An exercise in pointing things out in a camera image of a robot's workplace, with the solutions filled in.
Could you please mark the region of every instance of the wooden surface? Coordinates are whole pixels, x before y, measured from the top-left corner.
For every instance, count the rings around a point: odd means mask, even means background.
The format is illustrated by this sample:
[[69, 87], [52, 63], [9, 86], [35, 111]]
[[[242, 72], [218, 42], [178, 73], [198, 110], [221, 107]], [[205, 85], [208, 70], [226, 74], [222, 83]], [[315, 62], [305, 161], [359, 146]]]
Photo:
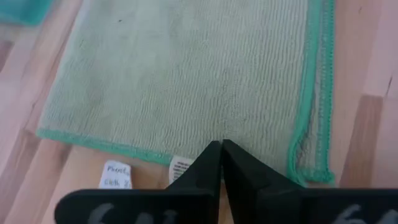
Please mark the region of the wooden surface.
[[[81, 2], [55, 1], [38, 27], [0, 24], [0, 223], [53, 223], [56, 202], [96, 188], [108, 159], [132, 165], [137, 189], [168, 184], [168, 167], [34, 134]], [[336, 0], [330, 166], [344, 187], [398, 187], [397, 3]], [[220, 202], [232, 223], [224, 188]]]

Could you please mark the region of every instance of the handwritten label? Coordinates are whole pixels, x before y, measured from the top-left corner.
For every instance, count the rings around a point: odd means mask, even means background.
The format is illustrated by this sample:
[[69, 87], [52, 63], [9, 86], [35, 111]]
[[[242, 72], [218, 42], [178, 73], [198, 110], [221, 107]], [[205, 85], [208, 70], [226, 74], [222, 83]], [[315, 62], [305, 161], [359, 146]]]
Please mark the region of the handwritten label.
[[101, 189], [132, 189], [131, 167], [118, 161], [106, 161], [99, 187]]
[[177, 180], [192, 163], [192, 159], [174, 156], [169, 167], [169, 184]]

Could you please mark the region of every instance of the white sticker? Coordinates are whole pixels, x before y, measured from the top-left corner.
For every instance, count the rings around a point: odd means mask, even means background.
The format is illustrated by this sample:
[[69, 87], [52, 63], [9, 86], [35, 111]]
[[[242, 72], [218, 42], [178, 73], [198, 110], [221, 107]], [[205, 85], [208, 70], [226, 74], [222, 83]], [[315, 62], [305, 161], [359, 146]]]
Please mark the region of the white sticker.
[[99, 187], [101, 189], [132, 189], [131, 167], [118, 161], [106, 161]]
[[177, 180], [193, 163], [193, 159], [174, 156], [169, 167], [169, 184]]

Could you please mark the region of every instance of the microfiber cloth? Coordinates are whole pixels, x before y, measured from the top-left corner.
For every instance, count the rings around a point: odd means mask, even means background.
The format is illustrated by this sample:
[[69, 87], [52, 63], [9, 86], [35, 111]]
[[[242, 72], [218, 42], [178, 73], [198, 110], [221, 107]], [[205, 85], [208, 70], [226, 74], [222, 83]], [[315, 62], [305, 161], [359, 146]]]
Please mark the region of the microfiber cloth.
[[87, 0], [38, 136], [169, 164], [231, 139], [330, 182], [332, 0]]

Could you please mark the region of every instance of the green stitched edge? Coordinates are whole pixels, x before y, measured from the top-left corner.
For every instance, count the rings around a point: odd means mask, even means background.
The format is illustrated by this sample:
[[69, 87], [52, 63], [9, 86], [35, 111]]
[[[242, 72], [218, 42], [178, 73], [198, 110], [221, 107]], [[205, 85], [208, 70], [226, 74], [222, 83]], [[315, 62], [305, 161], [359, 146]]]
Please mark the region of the green stitched edge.
[[116, 153], [123, 156], [136, 157], [138, 159], [142, 159], [143, 161], [156, 162], [163, 165], [169, 165], [173, 158], [173, 156], [169, 154], [153, 152], [151, 150], [141, 149], [124, 144], [115, 144], [109, 141], [104, 141], [89, 136], [80, 136], [63, 131], [40, 128], [36, 131], [36, 135], [41, 138], [77, 144], [113, 154]]
[[[298, 116], [296, 116], [295, 129], [290, 140], [287, 156], [287, 175], [298, 184], [306, 185], [306, 180], [316, 182], [332, 182], [333, 174], [328, 168], [328, 151], [330, 145], [330, 118], [331, 99], [333, 96], [333, 49], [334, 49], [334, 2], [329, 0], [329, 7], [322, 13], [322, 34], [320, 34], [320, 12], [322, 11], [322, 0], [308, 2], [306, 39], [304, 49], [304, 66], [302, 72], [302, 86], [300, 100], [298, 103]], [[329, 42], [322, 39], [322, 49], [326, 57], [322, 58], [322, 81], [325, 88], [321, 89], [320, 112], [322, 119], [319, 131], [320, 146], [317, 144], [316, 163], [321, 167], [318, 169], [297, 170], [297, 150], [303, 141], [310, 123], [313, 89], [315, 86], [315, 75], [317, 72], [318, 39], [327, 37]]]

